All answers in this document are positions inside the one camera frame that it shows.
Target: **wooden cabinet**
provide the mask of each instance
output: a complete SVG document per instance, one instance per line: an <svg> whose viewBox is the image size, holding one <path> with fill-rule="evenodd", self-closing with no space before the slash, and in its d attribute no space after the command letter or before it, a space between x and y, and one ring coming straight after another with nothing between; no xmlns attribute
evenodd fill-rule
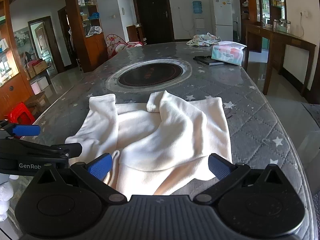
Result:
<svg viewBox="0 0 320 240"><path fill-rule="evenodd" d="M78 0L66 0L66 9L81 67L84 72L93 71L108 60L103 32L86 37L91 26L101 26L100 19L94 18L97 4L95 0L85 0L84 5L79 5Z"/></svg>
<svg viewBox="0 0 320 240"><path fill-rule="evenodd" d="M27 80L23 66L20 61L15 39L13 36L9 0L0 0L0 40L2 47L0 52L0 119L20 102L34 95Z"/></svg>

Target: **bottle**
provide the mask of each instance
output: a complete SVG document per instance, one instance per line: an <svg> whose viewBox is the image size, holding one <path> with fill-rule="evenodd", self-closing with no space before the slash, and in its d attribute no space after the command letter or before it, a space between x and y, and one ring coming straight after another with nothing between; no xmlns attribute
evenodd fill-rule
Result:
<svg viewBox="0 0 320 240"><path fill-rule="evenodd" d="M273 22L273 31L274 32L278 31L278 28L279 28L279 21L275 19Z"/></svg>
<svg viewBox="0 0 320 240"><path fill-rule="evenodd" d="M287 21L287 33L290 33L291 31L291 22Z"/></svg>

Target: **cardboard box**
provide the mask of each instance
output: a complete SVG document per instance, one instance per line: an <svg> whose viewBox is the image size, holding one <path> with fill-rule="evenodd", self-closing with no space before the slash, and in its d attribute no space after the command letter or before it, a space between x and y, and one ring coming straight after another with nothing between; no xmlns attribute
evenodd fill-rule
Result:
<svg viewBox="0 0 320 240"><path fill-rule="evenodd" d="M30 75L29 75L28 70L26 68L24 69L24 72L26 73L27 79L30 80L31 78L30 78Z"/></svg>
<svg viewBox="0 0 320 240"><path fill-rule="evenodd" d="M30 78L34 78L34 76L36 76L36 72L33 69L33 67L27 67L27 71L29 73Z"/></svg>
<svg viewBox="0 0 320 240"><path fill-rule="evenodd" d="M44 71L48 68L48 65L45 60L41 61L39 64L33 66L33 69L35 70L36 74L38 75L40 72Z"/></svg>

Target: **door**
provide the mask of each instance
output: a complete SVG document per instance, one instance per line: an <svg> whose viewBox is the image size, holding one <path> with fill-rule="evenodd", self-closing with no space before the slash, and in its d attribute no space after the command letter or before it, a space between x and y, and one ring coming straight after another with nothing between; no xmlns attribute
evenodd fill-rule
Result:
<svg viewBox="0 0 320 240"><path fill-rule="evenodd" d="M36 40L37 40L39 47L40 47L40 50L41 50L41 55L39 55L39 57L42 57L42 59L46 61L47 65L48 65L47 70L49 72L49 75L57 74L58 72L55 68L54 61L52 58L52 54L51 54L50 46L49 46L49 42L48 42L48 36L47 36L47 33L44 28L44 23L41 23L35 29L35 33L36 33Z"/></svg>
<svg viewBox="0 0 320 240"><path fill-rule="evenodd" d="M216 25L216 36L223 41L233 41L233 28L227 25Z"/></svg>
<svg viewBox="0 0 320 240"><path fill-rule="evenodd" d="M233 25L231 0L213 0L216 25Z"/></svg>
<svg viewBox="0 0 320 240"><path fill-rule="evenodd" d="M134 7L147 44L173 41L169 0L134 0Z"/></svg>

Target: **white cloth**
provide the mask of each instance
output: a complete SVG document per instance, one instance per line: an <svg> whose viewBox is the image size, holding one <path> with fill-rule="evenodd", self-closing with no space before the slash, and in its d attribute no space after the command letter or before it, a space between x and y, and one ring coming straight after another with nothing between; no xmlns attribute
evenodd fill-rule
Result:
<svg viewBox="0 0 320 240"><path fill-rule="evenodd" d="M193 39L191 41L187 42L187 45L189 46L210 46L213 44L218 44L218 42L221 41L220 37L216 37L210 33L207 34L197 34L193 36Z"/></svg>
<svg viewBox="0 0 320 240"><path fill-rule="evenodd" d="M192 179L209 180L208 157L228 161L231 143L221 98L187 102L167 91L147 104L118 104L108 94L89 99L89 113L75 136L83 150L70 164L111 153L105 183L126 195L169 195Z"/></svg>

